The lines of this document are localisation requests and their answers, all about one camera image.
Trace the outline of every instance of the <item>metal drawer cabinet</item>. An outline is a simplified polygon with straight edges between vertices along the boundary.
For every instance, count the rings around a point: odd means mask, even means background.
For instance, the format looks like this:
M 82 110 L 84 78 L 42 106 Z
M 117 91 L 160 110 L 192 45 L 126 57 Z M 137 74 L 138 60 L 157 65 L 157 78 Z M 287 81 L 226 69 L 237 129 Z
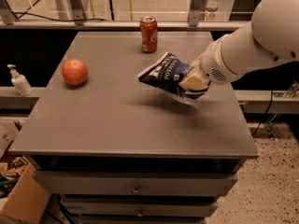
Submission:
M 230 174 L 100 173 L 36 171 L 35 180 L 53 194 L 225 196 L 237 181 Z
M 216 210 L 213 202 L 175 198 L 62 198 L 64 207 L 73 214 L 124 215 L 137 217 L 210 217 Z
M 202 218 L 193 217 L 79 217 L 81 224 L 206 224 Z

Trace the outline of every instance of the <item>white pump bottle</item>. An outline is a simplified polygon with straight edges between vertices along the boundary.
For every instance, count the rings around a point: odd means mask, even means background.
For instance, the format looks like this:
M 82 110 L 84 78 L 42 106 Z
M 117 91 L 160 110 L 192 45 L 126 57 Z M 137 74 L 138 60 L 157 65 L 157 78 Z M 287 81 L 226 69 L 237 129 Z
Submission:
M 7 67 L 10 69 L 10 74 L 12 76 L 11 83 L 16 88 L 17 92 L 21 96 L 27 96 L 33 92 L 32 87 L 30 86 L 28 80 L 24 75 L 19 74 L 19 72 L 14 69 L 16 65 L 8 64 Z

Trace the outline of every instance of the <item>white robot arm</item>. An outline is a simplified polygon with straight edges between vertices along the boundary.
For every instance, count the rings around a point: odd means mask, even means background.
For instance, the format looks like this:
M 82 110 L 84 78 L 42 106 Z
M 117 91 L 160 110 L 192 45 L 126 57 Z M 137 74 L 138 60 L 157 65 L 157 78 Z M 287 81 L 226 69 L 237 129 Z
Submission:
M 196 59 L 200 82 L 226 84 L 246 73 L 299 61 L 299 0 L 263 0 L 252 20 Z

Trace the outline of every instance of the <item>floor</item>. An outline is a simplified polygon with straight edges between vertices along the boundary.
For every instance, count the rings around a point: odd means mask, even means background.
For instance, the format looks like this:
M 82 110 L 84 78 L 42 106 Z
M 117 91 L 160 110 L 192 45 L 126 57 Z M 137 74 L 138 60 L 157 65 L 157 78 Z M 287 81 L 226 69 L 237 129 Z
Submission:
M 284 115 L 274 125 L 274 140 L 264 122 L 254 134 L 260 157 L 248 160 L 239 170 L 239 180 L 206 224 L 299 223 L 299 116 Z M 253 133 L 260 119 L 247 118 Z M 42 224 L 70 223 L 53 196 Z

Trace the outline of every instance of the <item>soda can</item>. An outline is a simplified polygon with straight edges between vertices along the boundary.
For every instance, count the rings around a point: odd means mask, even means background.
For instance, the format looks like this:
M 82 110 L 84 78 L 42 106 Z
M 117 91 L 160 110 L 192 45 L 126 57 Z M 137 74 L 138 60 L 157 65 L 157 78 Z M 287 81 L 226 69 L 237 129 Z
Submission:
M 142 34 L 141 49 L 144 52 L 151 53 L 156 51 L 158 46 L 158 25 L 154 17 L 146 16 L 140 21 Z

